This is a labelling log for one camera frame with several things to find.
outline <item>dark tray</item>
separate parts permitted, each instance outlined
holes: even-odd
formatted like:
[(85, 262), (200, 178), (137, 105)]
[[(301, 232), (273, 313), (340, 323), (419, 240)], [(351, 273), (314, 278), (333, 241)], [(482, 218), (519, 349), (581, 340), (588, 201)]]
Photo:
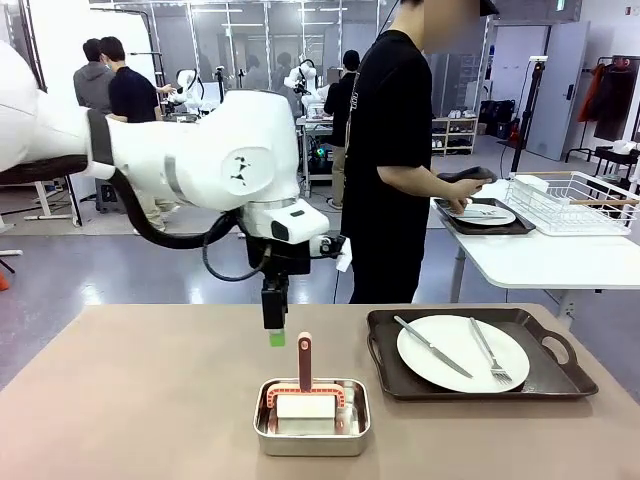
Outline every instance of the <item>dark tray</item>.
[(491, 205), (493, 207), (500, 207), (505, 210), (509, 210), (516, 216), (515, 222), (510, 223), (509, 225), (499, 226), (473, 225), (471, 223), (460, 222), (447, 213), (446, 207), (448, 202), (446, 200), (436, 198), (434, 201), (436, 202), (436, 206), (443, 217), (442, 221), (449, 222), (456, 231), (463, 235), (526, 235), (530, 231), (536, 229), (536, 226), (533, 223), (520, 216), (519, 213), (495, 198), (474, 198), (473, 203)]
[[(402, 327), (393, 316), (406, 322), (430, 315), (474, 317), (511, 335), (529, 356), (531, 369), (525, 382), (504, 393), (469, 394), (439, 387), (413, 372), (402, 361), (396, 342)], [(375, 310), (367, 317), (369, 352), (378, 370), (382, 390), (400, 401), (437, 401), (466, 399), (537, 399), (565, 400), (586, 397), (598, 392), (598, 386), (585, 373), (576, 352), (562, 335), (545, 329), (524, 310), (513, 308), (456, 308), (425, 310)], [(564, 347), (569, 360), (560, 364), (555, 354), (542, 344), (554, 338)]]

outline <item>metal tray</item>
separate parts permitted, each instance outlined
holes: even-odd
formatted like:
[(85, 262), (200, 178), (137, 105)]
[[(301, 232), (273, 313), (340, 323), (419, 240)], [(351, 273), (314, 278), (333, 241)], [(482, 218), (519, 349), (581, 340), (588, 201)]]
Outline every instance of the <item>metal tray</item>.
[(436, 198), (434, 199), (434, 202), (436, 204), (436, 207), (438, 207), (438, 211), (440, 212), (442, 221), (448, 222), (457, 232), (460, 232), (463, 235), (526, 235), (530, 231), (536, 229), (536, 226), (533, 223), (528, 221), (518, 212), (496, 198), (474, 198), (473, 203), (491, 205), (493, 207), (500, 207), (504, 208), (505, 210), (509, 210), (516, 216), (515, 222), (510, 223), (509, 225), (498, 226), (472, 225), (456, 220), (451, 215), (449, 215), (446, 211), (446, 200), (443, 200), (442, 198)]
[(267, 407), (266, 394), (276, 383), (295, 383), (297, 378), (274, 378), (260, 387), (253, 427), (260, 449), (282, 457), (356, 457), (365, 447), (371, 431), (369, 398), (364, 385), (346, 378), (314, 378), (318, 383), (337, 383), (346, 394), (346, 406), (337, 408), (335, 435), (279, 435), (275, 432), (275, 409)]
[[(531, 370), (524, 384), (505, 393), (468, 394), (447, 390), (415, 374), (402, 361), (396, 341), (402, 327), (393, 320), (400, 315), (407, 322), (430, 315), (474, 317), (511, 335), (529, 356)], [(562, 335), (546, 330), (528, 312), (518, 308), (456, 308), (424, 310), (376, 310), (367, 317), (369, 352), (378, 370), (382, 390), (400, 401), (465, 399), (567, 400), (594, 395), (598, 386), (585, 373), (576, 352)], [(543, 345), (546, 338), (557, 340), (569, 360), (560, 363)]]

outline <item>beige table surface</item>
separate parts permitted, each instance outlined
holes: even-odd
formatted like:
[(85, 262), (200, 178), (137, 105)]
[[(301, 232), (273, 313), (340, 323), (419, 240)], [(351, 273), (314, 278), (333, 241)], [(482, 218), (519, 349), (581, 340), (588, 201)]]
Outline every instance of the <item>beige table surface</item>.
[[(291, 306), (283, 349), (268, 346), (258, 305), (90, 307), (0, 392), (0, 479), (640, 479), (640, 407), (548, 311), (524, 308), (573, 343), (599, 394), (396, 403), (366, 347), (367, 306)], [(296, 375), (303, 330), (316, 376), (368, 387), (360, 457), (259, 451), (258, 388)]]

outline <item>knife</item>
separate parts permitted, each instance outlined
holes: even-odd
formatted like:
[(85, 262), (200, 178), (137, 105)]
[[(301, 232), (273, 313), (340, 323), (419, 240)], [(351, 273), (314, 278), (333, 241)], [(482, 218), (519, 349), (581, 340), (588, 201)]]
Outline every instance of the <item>knife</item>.
[(464, 375), (467, 378), (473, 378), (473, 375), (471, 375), (464, 368), (462, 368), (456, 362), (454, 362), (449, 357), (447, 357), (444, 353), (442, 353), (440, 350), (438, 350), (438, 348), (434, 347), (433, 344), (429, 340), (427, 340), (422, 335), (420, 335), (412, 326), (410, 326), (407, 322), (402, 320), (399, 316), (394, 315), (393, 319), (396, 322), (398, 322), (400, 325), (402, 325), (411, 335), (413, 335), (418, 340), (420, 340), (429, 349), (429, 351), (433, 354), (433, 356), (436, 357), (438, 360), (440, 360), (442, 363), (444, 363), (448, 367), (454, 369), (460, 375)]
[(456, 220), (506, 220), (508, 217), (495, 217), (493, 215), (460, 215), (459, 217), (451, 215)]

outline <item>door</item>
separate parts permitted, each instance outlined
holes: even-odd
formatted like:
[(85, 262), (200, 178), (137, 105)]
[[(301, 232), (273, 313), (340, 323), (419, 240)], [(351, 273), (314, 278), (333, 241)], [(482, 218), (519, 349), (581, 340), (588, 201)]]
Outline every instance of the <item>door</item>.
[(527, 150), (560, 161), (587, 47), (589, 22), (554, 25)]

